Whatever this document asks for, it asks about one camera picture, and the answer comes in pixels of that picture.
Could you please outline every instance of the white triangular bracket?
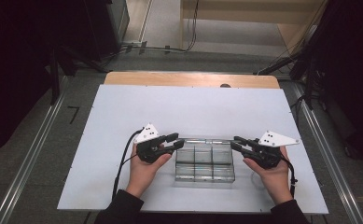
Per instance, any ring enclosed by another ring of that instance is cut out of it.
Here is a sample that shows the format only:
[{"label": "white triangular bracket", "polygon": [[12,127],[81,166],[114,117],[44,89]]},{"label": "white triangular bracket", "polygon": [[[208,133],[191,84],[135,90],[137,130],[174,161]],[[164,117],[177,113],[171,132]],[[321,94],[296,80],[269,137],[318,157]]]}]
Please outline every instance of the white triangular bracket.
[{"label": "white triangular bracket", "polygon": [[300,140],[281,135],[280,133],[267,131],[262,135],[258,143],[265,147],[281,147],[299,144]]},{"label": "white triangular bracket", "polygon": [[143,143],[152,139],[159,137],[159,133],[151,123],[144,128],[144,130],[138,134],[138,136],[134,139],[135,144]]}]

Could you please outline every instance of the black sweater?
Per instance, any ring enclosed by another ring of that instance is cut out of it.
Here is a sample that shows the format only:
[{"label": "black sweater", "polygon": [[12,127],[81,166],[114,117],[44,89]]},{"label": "black sweater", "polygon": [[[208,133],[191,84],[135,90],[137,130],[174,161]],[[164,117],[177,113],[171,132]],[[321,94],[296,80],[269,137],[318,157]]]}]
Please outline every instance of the black sweater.
[{"label": "black sweater", "polygon": [[[143,203],[140,199],[120,189],[114,201],[97,215],[94,223],[134,224]],[[295,200],[278,204],[271,211],[278,223],[309,223]]]}]

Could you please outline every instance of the white board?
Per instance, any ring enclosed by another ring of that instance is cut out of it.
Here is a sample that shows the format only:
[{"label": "white board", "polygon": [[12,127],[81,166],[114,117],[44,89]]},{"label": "white board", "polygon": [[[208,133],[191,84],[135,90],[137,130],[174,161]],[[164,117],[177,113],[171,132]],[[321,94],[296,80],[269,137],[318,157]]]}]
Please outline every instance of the white board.
[{"label": "white board", "polygon": [[[58,209],[101,210],[112,188],[129,137],[147,123],[160,134],[182,138],[257,138],[271,130],[295,139],[299,132],[282,90],[102,85],[67,177]],[[312,166],[300,144],[287,147],[299,180],[295,199],[305,214],[328,212]],[[261,213],[274,206],[258,175],[233,151],[236,180],[229,189],[175,185],[175,155],[144,193],[142,211]],[[127,186],[129,163],[119,189]]]}]

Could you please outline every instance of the person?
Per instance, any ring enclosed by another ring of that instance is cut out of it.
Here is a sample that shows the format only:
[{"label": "person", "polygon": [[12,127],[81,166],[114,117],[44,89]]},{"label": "person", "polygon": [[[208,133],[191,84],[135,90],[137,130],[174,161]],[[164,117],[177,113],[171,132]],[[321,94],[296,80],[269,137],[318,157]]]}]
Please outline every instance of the person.
[{"label": "person", "polygon": [[[280,150],[288,160],[286,148],[280,147]],[[136,145],[133,145],[132,155],[135,153]],[[141,195],[152,183],[157,171],[171,157],[170,154],[164,154],[152,164],[141,161],[138,157],[133,157],[127,188],[118,190],[113,202],[105,210],[99,212],[94,223],[135,223],[144,203],[140,200]],[[288,166],[284,161],[280,161],[275,168],[268,170],[261,168],[256,162],[248,158],[244,159],[244,163],[261,177],[263,185],[272,197],[275,204],[271,210],[274,216],[273,220],[278,220],[278,223],[309,223],[291,196],[288,186]]]}]

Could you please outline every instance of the transparent container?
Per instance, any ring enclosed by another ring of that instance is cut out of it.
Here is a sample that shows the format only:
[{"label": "transparent container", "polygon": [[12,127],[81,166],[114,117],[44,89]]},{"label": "transparent container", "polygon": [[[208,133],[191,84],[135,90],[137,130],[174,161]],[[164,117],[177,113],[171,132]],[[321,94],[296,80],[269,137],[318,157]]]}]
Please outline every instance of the transparent container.
[{"label": "transparent container", "polygon": [[176,151],[175,181],[232,183],[235,180],[229,140],[184,139]]}]

